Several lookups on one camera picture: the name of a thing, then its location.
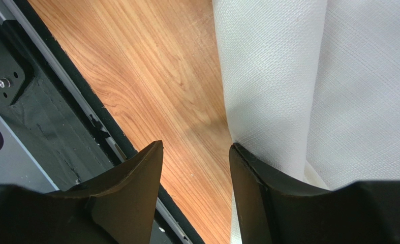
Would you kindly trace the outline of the white cloth napkin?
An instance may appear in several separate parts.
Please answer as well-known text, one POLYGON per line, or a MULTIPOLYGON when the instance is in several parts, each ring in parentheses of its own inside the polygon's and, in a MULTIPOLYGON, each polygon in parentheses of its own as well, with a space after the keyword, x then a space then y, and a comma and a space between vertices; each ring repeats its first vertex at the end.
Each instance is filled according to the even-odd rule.
POLYGON ((213 1, 231 138, 327 190, 400 180, 400 1, 213 1))

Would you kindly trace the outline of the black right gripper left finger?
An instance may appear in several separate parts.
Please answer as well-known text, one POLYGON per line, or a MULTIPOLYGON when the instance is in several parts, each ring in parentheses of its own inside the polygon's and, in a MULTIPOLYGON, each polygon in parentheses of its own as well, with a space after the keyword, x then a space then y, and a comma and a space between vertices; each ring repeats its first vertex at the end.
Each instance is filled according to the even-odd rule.
POLYGON ((154 141, 131 159, 51 193, 61 203, 53 243, 149 243, 163 165, 154 141))

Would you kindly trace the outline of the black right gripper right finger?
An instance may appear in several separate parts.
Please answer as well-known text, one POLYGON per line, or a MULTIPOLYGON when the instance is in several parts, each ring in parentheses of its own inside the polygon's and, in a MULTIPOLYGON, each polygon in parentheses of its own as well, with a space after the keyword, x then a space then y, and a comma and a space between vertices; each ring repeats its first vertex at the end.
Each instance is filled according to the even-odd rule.
POLYGON ((243 243, 351 243, 350 195, 315 187, 257 159, 229 152, 243 243))

